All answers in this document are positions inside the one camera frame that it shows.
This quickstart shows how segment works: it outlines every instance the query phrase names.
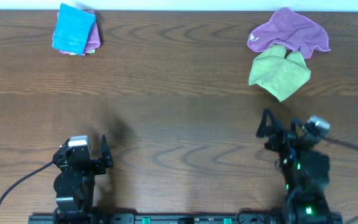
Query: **purple towel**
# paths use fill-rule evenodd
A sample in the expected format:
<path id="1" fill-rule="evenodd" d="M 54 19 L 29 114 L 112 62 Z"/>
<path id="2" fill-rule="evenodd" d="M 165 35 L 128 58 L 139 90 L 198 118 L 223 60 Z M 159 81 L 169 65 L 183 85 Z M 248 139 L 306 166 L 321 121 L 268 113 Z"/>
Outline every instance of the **purple towel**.
<path id="1" fill-rule="evenodd" d="M 314 49 L 331 50 L 327 32 L 321 26 L 287 7 L 274 12 L 270 20 L 252 31 L 248 38 L 248 47 L 254 52 L 264 52 L 272 44 L 299 50 L 305 59 L 311 57 Z"/>
<path id="2" fill-rule="evenodd" d="M 92 27 L 92 31 L 89 34 L 88 40 L 86 41 L 85 49 L 84 49 L 84 52 L 82 53 L 82 56 L 84 56 L 85 53 L 92 51 L 93 49 L 97 49 L 98 47 L 100 47 L 100 37 L 99 37 L 98 25 L 95 22 Z M 60 53 L 70 54 L 72 52 L 67 52 L 67 51 L 61 50 Z"/>

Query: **towel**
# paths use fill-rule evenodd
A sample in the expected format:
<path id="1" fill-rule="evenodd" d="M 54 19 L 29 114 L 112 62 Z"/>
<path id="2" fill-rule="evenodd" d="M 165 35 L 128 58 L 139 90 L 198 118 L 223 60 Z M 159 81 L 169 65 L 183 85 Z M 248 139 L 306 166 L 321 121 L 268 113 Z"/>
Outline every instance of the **towel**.
<path id="1" fill-rule="evenodd" d="M 258 55 L 252 64 L 249 85 L 258 84 L 280 102 L 291 96 L 310 78 L 310 70 L 299 51 L 291 52 L 282 45 L 272 45 Z"/>
<path id="2" fill-rule="evenodd" d="M 327 32 L 321 26 L 287 7 L 274 12 L 270 20 L 252 31 L 248 38 L 248 47 L 254 52 L 264 52 L 272 44 L 299 50 L 304 59 L 310 58 L 314 49 L 331 50 Z"/>
<path id="3" fill-rule="evenodd" d="M 95 20 L 94 14 L 61 4 L 52 47 L 82 54 Z"/>
<path id="4" fill-rule="evenodd" d="M 94 14 L 93 10 L 87 11 L 89 13 Z M 95 52 L 95 49 L 100 47 L 100 37 L 99 37 L 99 30 L 98 30 L 98 23 L 95 22 L 92 31 L 88 37 L 88 40 L 86 41 L 84 52 L 82 53 L 82 56 L 85 54 L 92 54 Z M 67 52 L 65 50 L 61 50 L 60 53 L 62 54 L 70 54 L 70 55 L 77 55 L 74 52 Z"/>

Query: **white wall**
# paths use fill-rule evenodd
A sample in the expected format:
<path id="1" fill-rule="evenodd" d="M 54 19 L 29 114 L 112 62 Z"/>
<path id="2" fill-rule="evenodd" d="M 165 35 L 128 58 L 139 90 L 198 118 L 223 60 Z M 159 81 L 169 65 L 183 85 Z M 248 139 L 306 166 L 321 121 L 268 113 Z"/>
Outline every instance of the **white wall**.
<path id="1" fill-rule="evenodd" d="M 358 0 L 0 0 L 0 9 L 58 9 L 60 3 L 99 10 L 358 12 Z"/>

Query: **wood grain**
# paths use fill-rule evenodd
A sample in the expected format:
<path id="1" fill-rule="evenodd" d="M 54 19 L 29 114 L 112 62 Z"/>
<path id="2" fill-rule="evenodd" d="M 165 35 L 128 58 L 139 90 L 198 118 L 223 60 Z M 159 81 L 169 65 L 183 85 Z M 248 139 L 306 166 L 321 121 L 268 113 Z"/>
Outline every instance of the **wood grain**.
<path id="1" fill-rule="evenodd" d="M 115 168 L 96 179 L 94 204 L 107 211 L 280 205 L 277 155 L 255 137 L 264 108 L 287 124 L 318 114 L 332 138 L 358 144 L 358 13 L 303 14 L 327 30 L 332 51 L 315 52 L 311 80 L 279 103 L 247 84 L 257 55 L 247 36 L 271 12 L 100 11 L 103 46 L 70 57 L 51 48 L 56 11 L 0 11 L 0 196 L 66 138 L 87 134 L 96 151 L 106 134 Z M 329 205 L 347 220 L 358 214 L 358 153 L 318 149 L 331 157 Z M 49 167 L 13 190 L 0 223 L 51 212 L 58 172 Z"/>

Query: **green led light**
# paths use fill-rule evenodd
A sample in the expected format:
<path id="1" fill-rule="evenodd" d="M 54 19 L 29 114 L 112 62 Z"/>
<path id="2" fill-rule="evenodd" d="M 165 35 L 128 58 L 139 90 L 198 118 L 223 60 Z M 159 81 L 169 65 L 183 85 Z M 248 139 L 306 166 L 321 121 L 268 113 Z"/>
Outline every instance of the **green led light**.
<path id="1" fill-rule="evenodd" d="M 312 213 L 311 207 L 306 207 L 306 214 L 311 215 Z"/>

